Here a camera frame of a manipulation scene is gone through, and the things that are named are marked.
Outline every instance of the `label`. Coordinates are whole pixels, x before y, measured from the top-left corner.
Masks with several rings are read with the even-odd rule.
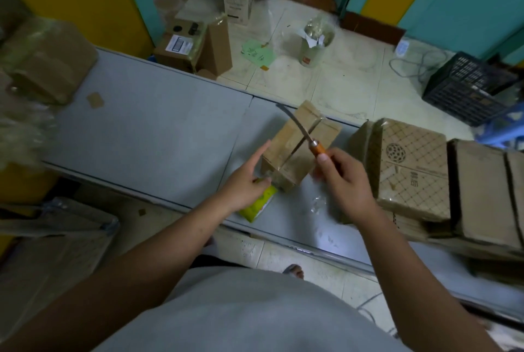
[[[193,47],[193,39],[191,37],[182,37],[173,35],[167,44],[166,51],[174,52],[175,54],[187,55]]]

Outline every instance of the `cable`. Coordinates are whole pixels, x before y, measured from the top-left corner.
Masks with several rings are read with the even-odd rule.
[[[391,70],[393,72],[395,72],[395,74],[399,77],[403,77],[403,78],[410,78],[410,77],[416,77],[417,80],[419,81],[419,83],[423,84],[423,80],[422,80],[422,77],[430,72],[430,71],[433,71],[433,70],[437,70],[438,68],[440,68],[440,66],[437,66],[437,65],[426,65],[424,64],[425,62],[425,59],[426,59],[426,56],[431,53],[431,52],[439,52],[441,54],[444,54],[444,60],[443,61],[438,61],[438,63],[441,63],[441,62],[447,62],[448,61],[448,53],[442,49],[436,49],[436,50],[429,50],[429,51],[426,51],[423,55],[422,55],[422,61],[421,62],[414,62],[414,61],[408,61],[407,59],[403,59],[403,58],[392,58],[389,60],[389,67],[391,68]],[[416,74],[415,75],[409,75],[409,76],[404,76],[402,75],[399,71],[397,71],[394,67],[393,67],[393,62],[394,61],[400,61],[400,62],[404,62],[406,64],[413,64],[413,65],[417,65],[418,66],[418,69],[416,71]]]

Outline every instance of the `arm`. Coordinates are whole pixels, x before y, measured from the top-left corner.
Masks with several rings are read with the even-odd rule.
[[[147,309],[162,304],[217,226],[271,184],[253,183],[268,141],[224,187],[56,299],[0,346],[11,350],[91,350]]]
[[[318,166],[362,234],[403,343],[415,352],[500,351],[378,207],[362,163],[336,148],[328,155],[318,157]]]

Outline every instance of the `white floor tile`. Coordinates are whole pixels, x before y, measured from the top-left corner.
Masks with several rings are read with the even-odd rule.
[[[320,64],[312,103],[323,114],[363,124],[373,116],[380,73]]]
[[[353,308],[358,308],[361,304],[381,292],[382,290],[377,282],[350,272],[346,273],[342,300]]]
[[[409,76],[417,74],[418,66],[399,60],[394,60],[390,65],[391,59],[395,58],[393,50],[387,49],[384,54],[373,119],[389,117],[441,132],[448,139],[453,137],[472,139],[469,126],[422,100],[423,84],[418,82],[417,77],[400,77],[391,69],[393,66],[401,75]],[[421,58],[422,54],[414,54],[405,59],[420,62]],[[442,61],[444,58],[445,56],[440,55],[438,59]]]
[[[253,1],[249,24],[229,23],[230,31],[248,38],[267,43],[275,31],[289,0],[255,0]]]
[[[219,257],[249,268],[256,268],[264,241],[220,226],[213,236],[219,248]]]
[[[393,322],[393,318],[391,317],[388,304],[386,303],[386,299],[384,298],[383,294],[365,304],[359,310],[359,313],[374,322],[385,332],[390,332],[395,328],[395,323]]]
[[[357,124],[372,117],[387,46],[338,28],[320,65],[313,104],[324,114]]]
[[[102,264],[129,251],[183,216],[181,212],[95,185],[82,185],[75,194],[75,200],[113,214],[120,221],[120,230]]]
[[[246,88],[247,88],[247,86],[246,86],[245,84],[240,84],[240,83],[238,83],[238,82],[236,82],[236,81],[232,81],[232,80],[230,80],[230,79],[228,79],[228,78],[226,78],[226,77],[223,77],[223,76],[219,76],[219,77],[217,77],[217,78],[216,78],[216,82],[217,82],[217,83],[220,83],[220,84],[224,84],[224,85],[226,85],[226,86],[228,86],[228,87],[235,88],[235,89],[237,89],[237,90],[243,90],[243,91],[245,91]]]
[[[297,57],[280,55],[268,71],[255,70],[247,91],[298,106],[313,97],[318,74],[318,68],[302,66]]]
[[[187,0],[177,14],[177,18],[208,23],[223,13],[223,0]]]
[[[295,250],[265,242],[257,269],[282,272],[291,264],[298,264],[305,280],[316,284],[337,297],[342,297],[345,272]]]
[[[249,40],[250,37],[235,32],[232,28],[230,28],[229,36],[233,67],[221,76],[247,86],[257,69],[255,64],[242,56],[242,44]]]

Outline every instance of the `brown tape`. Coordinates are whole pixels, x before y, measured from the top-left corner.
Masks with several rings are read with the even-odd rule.
[[[91,109],[98,109],[104,106],[104,100],[102,99],[100,94],[97,92],[93,92],[92,94],[89,94],[86,98],[89,101],[89,105],[91,106]]]

